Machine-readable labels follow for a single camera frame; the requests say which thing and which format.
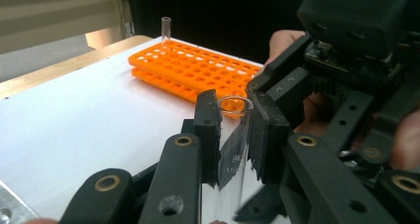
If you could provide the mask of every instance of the white table surface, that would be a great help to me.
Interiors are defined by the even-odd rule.
[[[102,169],[136,174],[153,165],[183,119],[193,118],[193,103],[131,75],[128,56],[159,42],[0,100],[0,179],[40,216],[59,219],[79,186]]]

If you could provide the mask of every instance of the clear glass tube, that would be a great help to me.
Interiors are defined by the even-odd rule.
[[[161,18],[161,46],[164,47],[164,43],[170,40],[170,22],[172,20],[168,17]]]
[[[219,100],[223,115],[218,181],[215,187],[215,220],[233,223],[241,206],[244,172],[250,140],[253,102],[241,96]]]

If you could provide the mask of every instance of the human hand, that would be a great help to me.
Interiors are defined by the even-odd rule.
[[[269,41],[269,58],[265,65],[275,60],[298,38],[304,35],[301,31],[278,31]],[[332,114],[328,99],[321,94],[311,94],[303,101],[305,121],[294,131],[322,136]],[[390,157],[394,168],[413,169],[420,166],[420,108],[405,117],[395,132]]]

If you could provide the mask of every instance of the orange test tube rack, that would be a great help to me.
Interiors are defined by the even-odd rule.
[[[216,89],[218,99],[247,97],[247,83],[261,68],[209,50],[170,40],[129,57],[132,75],[168,92],[196,101],[205,90]]]

